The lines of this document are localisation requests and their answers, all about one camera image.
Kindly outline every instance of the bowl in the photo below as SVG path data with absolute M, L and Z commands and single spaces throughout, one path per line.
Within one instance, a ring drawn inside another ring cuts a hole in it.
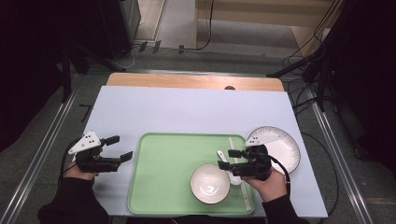
M 192 194 L 203 203 L 219 203 L 230 191 L 230 178 L 215 164 L 198 167 L 191 176 Z

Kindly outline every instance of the white plate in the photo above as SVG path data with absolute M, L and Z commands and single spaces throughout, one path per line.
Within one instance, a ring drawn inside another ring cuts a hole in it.
M 250 137 L 264 139 L 263 142 L 265 142 L 265 146 L 268 149 L 268 155 L 280 161 L 288 173 L 293 172 L 300 163 L 300 149 L 294 139 L 285 131 L 265 126 L 256 129 L 248 138 Z M 280 173 L 284 174 L 278 164 L 272 161 L 272 165 Z
M 230 191 L 230 178 L 215 164 L 198 167 L 191 176 L 191 190 L 203 203 L 219 203 Z

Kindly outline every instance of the human hand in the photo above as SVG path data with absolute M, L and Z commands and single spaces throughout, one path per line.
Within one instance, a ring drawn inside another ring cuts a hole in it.
M 244 176 L 245 180 L 251 187 L 257 190 L 265 203 L 286 195 L 285 177 L 271 167 L 271 175 L 265 181 L 256 179 L 254 176 Z
M 64 174 L 64 177 L 74 177 L 74 178 L 85 179 L 85 180 L 93 180 L 98 175 L 99 174 L 97 174 L 97 173 L 82 172 L 76 165 L 76 162 L 72 161 L 69 163 L 68 170 Z

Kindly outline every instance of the human arm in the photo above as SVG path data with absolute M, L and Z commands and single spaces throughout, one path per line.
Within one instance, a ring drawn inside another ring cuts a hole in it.
M 285 177 L 276 169 L 271 168 L 271 175 L 265 181 L 251 176 L 244 177 L 244 180 L 259 192 L 269 224 L 309 223 L 297 217 L 289 199 Z
M 96 174 L 81 172 L 74 162 L 69 168 L 52 202 L 38 211 L 40 223 L 107 224 L 108 214 L 92 190 Z

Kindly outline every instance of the spoon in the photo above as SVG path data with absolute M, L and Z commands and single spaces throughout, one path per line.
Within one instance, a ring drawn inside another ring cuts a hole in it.
M 218 155 L 221 157 L 221 159 L 225 162 L 227 162 L 227 159 L 224 156 L 224 153 L 222 153 L 221 150 L 218 151 Z M 242 183 L 242 179 L 240 176 L 234 176 L 230 171 L 226 171 L 228 177 L 230 177 L 230 182 L 232 185 L 240 185 Z

